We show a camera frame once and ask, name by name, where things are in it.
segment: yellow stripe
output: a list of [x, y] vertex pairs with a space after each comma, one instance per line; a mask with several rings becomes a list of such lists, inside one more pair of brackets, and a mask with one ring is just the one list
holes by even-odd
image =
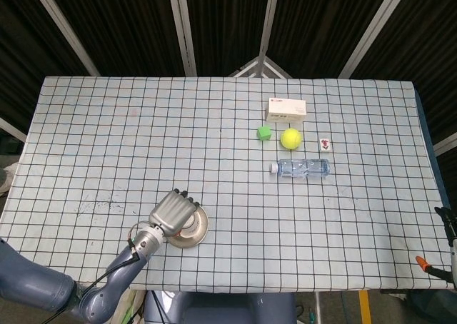
[[360, 302], [360, 314], [362, 324], [371, 324], [370, 303], [368, 301], [368, 291], [360, 290], [358, 292], [358, 301]]

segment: small card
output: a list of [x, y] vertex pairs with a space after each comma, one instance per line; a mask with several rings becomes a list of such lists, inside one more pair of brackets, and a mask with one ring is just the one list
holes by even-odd
[[331, 144], [328, 138], [320, 138], [319, 146], [321, 147], [321, 152], [331, 151]]

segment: black grid line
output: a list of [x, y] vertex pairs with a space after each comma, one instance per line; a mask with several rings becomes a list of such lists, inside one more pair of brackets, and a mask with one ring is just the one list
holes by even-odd
[[[303, 124], [271, 124], [269, 97], [303, 99]], [[295, 151], [281, 132], [303, 131]], [[328, 137], [332, 152], [318, 139]], [[322, 181], [270, 162], [327, 158]], [[92, 281], [126, 231], [172, 188], [208, 213], [195, 248], [163, 245], [134, 288], [261, 292], [443, 288], [412, 257], [449, 268], [411, 83], [335, 79], [47, 78], [1, 217], [36, 262]]]

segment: metal plate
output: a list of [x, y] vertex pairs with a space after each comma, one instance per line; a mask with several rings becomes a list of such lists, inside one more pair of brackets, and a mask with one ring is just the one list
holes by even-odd
[[192, 248], [205, 238], [207, 232], [208, 216], [204, 209], [199, 207], [194, 212], [194, 223], [183, 228], [178, 235], [168, 237], [168, 241], [177, 248]]

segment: white box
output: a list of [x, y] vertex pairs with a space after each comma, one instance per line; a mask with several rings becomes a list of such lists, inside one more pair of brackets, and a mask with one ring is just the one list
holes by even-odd
[[306, 102], [297, 99], [270, 98], [266, 109], [268, 122], [303, 122], [306, 115]]

